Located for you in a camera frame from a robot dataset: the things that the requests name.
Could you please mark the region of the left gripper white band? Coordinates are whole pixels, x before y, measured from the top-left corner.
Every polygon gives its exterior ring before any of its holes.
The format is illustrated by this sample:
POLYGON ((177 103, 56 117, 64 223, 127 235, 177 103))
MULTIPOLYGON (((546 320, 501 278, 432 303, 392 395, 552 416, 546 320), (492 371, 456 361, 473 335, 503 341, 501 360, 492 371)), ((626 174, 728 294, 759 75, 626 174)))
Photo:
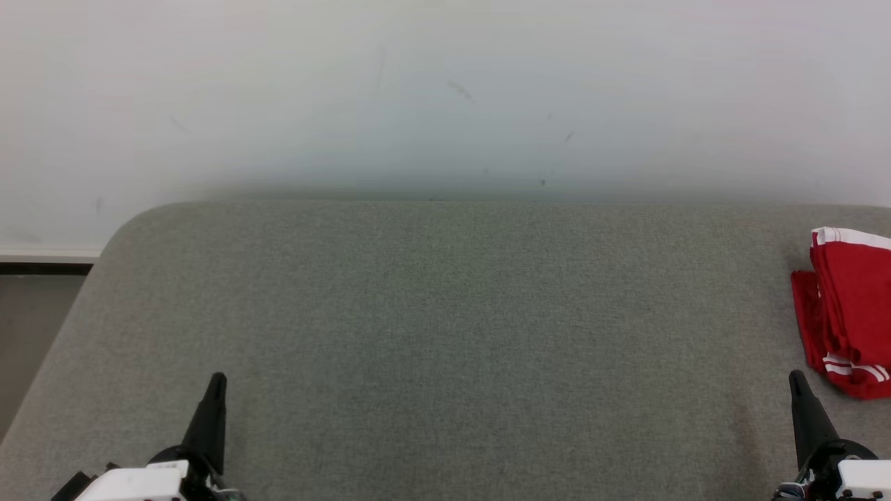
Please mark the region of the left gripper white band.
POLYGON ((182 439, 141 468, 111 468, 73 501, 244 501, 227 487, 225 472, 227 377, 214 373, 182 439))

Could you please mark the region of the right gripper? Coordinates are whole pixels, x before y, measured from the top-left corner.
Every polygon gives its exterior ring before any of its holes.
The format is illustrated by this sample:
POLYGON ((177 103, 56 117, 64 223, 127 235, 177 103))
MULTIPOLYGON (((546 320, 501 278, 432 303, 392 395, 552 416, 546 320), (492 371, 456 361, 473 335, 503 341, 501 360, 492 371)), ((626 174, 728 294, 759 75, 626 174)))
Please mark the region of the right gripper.
POLYGON ((789 373, 790 408, 800 470, 773 501, 891 501, 891 459, 839 436, 800 370, 789 373))

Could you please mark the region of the red jersey with white sleeves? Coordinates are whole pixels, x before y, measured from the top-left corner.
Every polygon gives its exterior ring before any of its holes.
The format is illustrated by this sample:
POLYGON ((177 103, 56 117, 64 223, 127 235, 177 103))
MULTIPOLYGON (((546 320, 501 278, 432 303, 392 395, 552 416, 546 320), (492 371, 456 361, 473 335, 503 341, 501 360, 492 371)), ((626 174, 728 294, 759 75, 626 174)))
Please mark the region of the red jersey with white sleeves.
POLYGON ((888 368, 854 363, 840 350, 830 348, 830 327, 822 311, 817 275, 812 271, 794 271, 790 282, 808 367, 849 397, 891 399, 888 368))

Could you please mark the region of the white wall baseboard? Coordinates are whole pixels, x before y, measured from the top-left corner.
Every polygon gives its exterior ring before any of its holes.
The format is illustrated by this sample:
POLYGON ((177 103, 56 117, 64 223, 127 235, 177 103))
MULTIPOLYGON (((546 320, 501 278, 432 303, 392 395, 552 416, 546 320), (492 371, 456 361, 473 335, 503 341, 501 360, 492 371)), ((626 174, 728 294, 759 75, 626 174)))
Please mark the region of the white wall baseboard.
POLYGON ((0 247, 0 264, 93 265, 101 253, 101 248, 0 247))

